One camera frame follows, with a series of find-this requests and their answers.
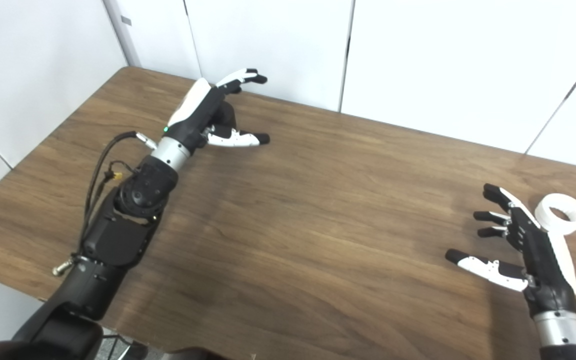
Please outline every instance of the wire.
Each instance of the wire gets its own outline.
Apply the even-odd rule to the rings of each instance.
[[[126,338],[124,338],[123,336],[119,335],[118,333],[115,334],[115,335],[104,335],[103,338],[104,338],[104,339],[117,339],[117,340],[119,340],[120,342],[126,344],[127,346],[132,346],[132,345],[133,345],[132,342],[126,340]]]
[[[122,132],[121,134],[115,136],[114,139],[112,139],[105,146],[105,148],[101,152],[101,155],[99,155],[99,160],[97,160],[96,166],[94,167],[94,171],[92,173],[92,178],[90,179],[90,185],[88,186],[88,190],[86,193],[86,203],[84,205],[84,221],[83,221],[83,224],[81,225],[81,231],[79,234],[79,243],[80,244],[84,239],[84,235],[86,235],[86,230],[88,229],[88,226],[89,226],[90,215],[92,214],[92,211],[94,209],[94,206],[91,207],[91,198],[92,198],[93,190],[94,190],[96,182],[97,182],[97,178],[99,177],[99,171],[101,170],[101,166],[104,163],[104,160],[106,159],[108,153],[113,148],[113,146],[115,146],[118,142],[123,141],[124,139],[130,139],[130,138],[136,138],[136,137],[137,137],[136,131]]]
[[[107,360],[110,360],[113,357],[113,353],[115,352],[115,347],[117,346],[117,340],[119,340],[119,338],[115,337],[114,341],[112,342],[112,347],[110,348],[110,353],[108,353]]]
[[[135,173],[135,170],[133,168],[130,167],[130,165],[126,164],[125,161],[122,160],[112,160],[110,161],[110,164],[108,164],[108,171],[113,171],[113,166],[114,164],[121,164],[123,167],[126,168],[126,170],[130,171],[131,173]]]

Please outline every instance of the wooden table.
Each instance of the wooden table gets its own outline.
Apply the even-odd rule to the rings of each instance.
[[[191,84],[124,68],[3,178],[1,283],[52,294],[105,143],[128,130],[158,139]],[[103,325],[235,360],[538,358],[522,296],[444,253],[520,264],[504,240],[476,236],[472,212],[497,210],[483,184],[534,208],[551,192],[576,198],[576,166],[249,93],[228,100],[242,129],[272,141],[195,153]],[[110,157],[146,153],[124,141]],[[576,233],[569,247],[576,265]]]

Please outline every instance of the silver metal joint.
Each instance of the silver metal joint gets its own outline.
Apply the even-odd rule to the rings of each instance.
[[[74,264],[75,260],[73,260],[73,258],[71,257],[63,264],[52,268],[52,275],[57,277],[62,276],[64,275],[64,273],[66,273],[68,269],[72,268]]]
[[[164,136],[159,142],[156,150],[151,154],[154,158],[165,162],[174,171],[179,172],[188,158],[190,158],[190,151],[185,148],[179,141],[172,137]]]
[[[146,144],[148,148],[152,150],[157,150],[157,143],[152,141],[150,137],[142,134],[141,132],[137,132],[137,139],[139,139],[142,143]]]
[[[546,311],[533,318],[541,347],[576,345],[576,313]]]

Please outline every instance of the robotic hand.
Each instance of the robotic hand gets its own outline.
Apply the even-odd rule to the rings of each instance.
[[[506,214],[474,212],[476,220],[498,225],[477,234],[505,239],[522,253],[525,266],[454,248],[446,252],[446,259],[492,283],[523,292],[539,333],[542,360],[576,360],[576,276],[565,239],[544,232],[525,205],[502,187],[485,184],[483,195]]]
[[[270,142],[268,134],[236,130],[234,109],[224,101],[227,95],[242,91],[242,84],[266,81],[253,68],[231,73],[215,86],[201,78],[170,117],[158,143],[135,131],[119,134],[108,143],[87,192],[78,249],[52,273],[61,276],[72,270],[13,341],[0,342],[0,360],[94,359],[103,336],[94,321],[105,316],[126,273],[146,253],[186,160],[206,144],[242,147]],[[111,161],[96,187],[112,146],[130,138],[142,141],[151,154],[134,170],[123,161]],[[119,178],[112,171],[116,163],[132,175],[109,191],[91,221],[104,185]]]

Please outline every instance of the white tape roll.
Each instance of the white tape roll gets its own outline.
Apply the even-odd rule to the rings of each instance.
[[[566,214],[570,221],[555,215],[551,208]],[[537,205],[534,215],[544,229],[553,233],[568,235],[576,231],[576,199],[567,194],[547,194]]]

